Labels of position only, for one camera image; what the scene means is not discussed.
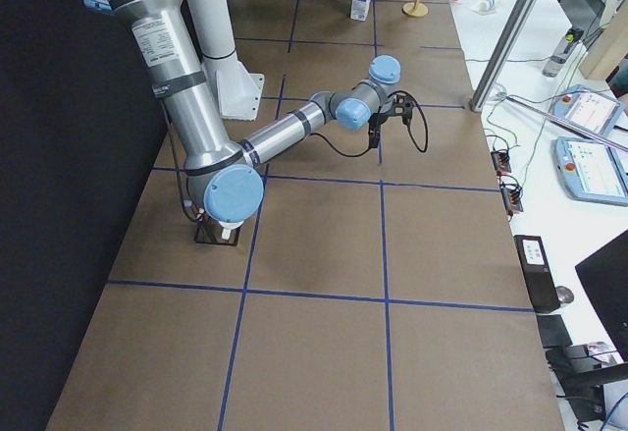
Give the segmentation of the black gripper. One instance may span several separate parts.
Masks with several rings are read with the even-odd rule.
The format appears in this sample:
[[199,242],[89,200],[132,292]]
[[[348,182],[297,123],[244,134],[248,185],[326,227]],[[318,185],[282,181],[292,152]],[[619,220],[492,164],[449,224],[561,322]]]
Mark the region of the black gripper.
[[380,146],[381,127],[388,120],[389,113],[375,113],[369,119],[368,126],[368,148],[376,149]]

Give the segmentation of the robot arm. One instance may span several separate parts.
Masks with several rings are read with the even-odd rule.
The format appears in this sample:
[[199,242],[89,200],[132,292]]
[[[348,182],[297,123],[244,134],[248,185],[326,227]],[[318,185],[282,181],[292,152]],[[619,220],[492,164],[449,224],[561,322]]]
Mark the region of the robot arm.
[[258,209],[261,164],[335,121],[356,131],[392,107],[401,66],[376,57],[353,89],[319,92],[253,135],[234,141],[227,120],[253,120],[264,78],[239,61],[227,0],[83,0],[130,29],[186,153],[189,194],[222,227],[239,227]]

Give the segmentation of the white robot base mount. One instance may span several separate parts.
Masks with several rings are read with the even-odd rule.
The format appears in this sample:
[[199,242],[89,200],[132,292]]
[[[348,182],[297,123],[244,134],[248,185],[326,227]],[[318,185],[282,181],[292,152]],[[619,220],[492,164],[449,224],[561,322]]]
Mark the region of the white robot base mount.
[[225,120],[256,119],[265,82],[240,62],[227,0],[187,0],[201,65]]

